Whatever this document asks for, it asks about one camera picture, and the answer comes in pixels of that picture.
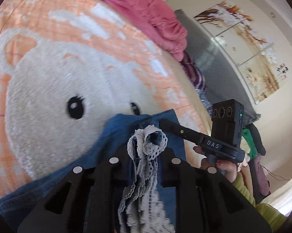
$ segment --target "camera lens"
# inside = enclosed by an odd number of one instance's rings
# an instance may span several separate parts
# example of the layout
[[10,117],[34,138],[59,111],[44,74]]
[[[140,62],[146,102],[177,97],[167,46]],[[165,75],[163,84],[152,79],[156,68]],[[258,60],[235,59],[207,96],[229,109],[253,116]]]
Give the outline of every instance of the camera lens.
[[213,109],[213,117],[217,116],[217,109]]
[[218,111],[218,116],[219,116],[220,118],[222,118],[222,117],[224,117],[224,114],[225,114],[225,110],[224,110],[224,108],[220,108],[219,111]]
[[229,117],[229,116],[231,116],[231,115],[232,115],[232,108],[229,107],[229,108],[227,109],[227,116]]

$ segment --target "person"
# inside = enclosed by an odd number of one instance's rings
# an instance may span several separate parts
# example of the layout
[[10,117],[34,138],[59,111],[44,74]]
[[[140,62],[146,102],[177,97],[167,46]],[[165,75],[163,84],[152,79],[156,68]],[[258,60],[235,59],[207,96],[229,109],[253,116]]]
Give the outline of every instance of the person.
[[[194,151],[196,153],[204,155],[201,146],[194,146]],[[201,161],[201,169],[207,169],[211,165],[206,158]],[[267,203],[256,204],[254,197],[250,194],[249,190],[244,185],[242,175],[237,171],[236,164],[228,160],[218,160],[216,167],[219,170],[225,170],[225,177],[232,183],[236,189],[255,207],[255,209],[263,216],[263,218],[271,226],[272,232],[277,231],[280,226],[286,220],[286,217],[282,215],[278,210],[273,208]]]

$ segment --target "black cable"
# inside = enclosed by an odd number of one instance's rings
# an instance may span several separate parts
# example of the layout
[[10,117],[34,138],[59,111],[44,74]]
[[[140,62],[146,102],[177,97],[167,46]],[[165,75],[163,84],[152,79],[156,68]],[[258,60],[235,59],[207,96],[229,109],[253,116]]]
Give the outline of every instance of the black cable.
[[273,178],[275,178],[275,179],[278,180],[278,181],[284,181],[284,180],[289,181],[289,180],[290,180],[290,179],[285,179],[285,178],[283,178],[283,177],[280,176],[280,175],[276,175],[276,174],[270,172],[267,168],[265,168],[265,169],[268,171],[268,173],[269,173]]

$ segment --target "bear ear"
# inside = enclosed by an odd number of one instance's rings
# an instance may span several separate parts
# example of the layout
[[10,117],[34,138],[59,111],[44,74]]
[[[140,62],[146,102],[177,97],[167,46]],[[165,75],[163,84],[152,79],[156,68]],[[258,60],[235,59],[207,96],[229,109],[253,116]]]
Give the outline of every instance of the bear ear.
[[20,59],[36,46],[36,40],[31,37],[20,34],[14,36],[5,46],[7,63],[16,67]]
[[20,59],[42,41],[37,33],[23,28],[7,29],[0,35],[0,69],[1,72],[14,74]]

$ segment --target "bear eye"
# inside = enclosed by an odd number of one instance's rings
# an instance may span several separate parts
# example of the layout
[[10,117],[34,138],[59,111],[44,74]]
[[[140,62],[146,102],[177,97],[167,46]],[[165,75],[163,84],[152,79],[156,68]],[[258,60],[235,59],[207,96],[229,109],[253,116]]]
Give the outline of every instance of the bear eye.
[[141,114],[141,112],[139,111],[139,107],[136,105],[136,103],[131,103],[131,110],[136,116],[139,116]]
[[67,111],[73,119],[80,119],[84,115],[83,99],[79,96],[74,96],[67,102]]

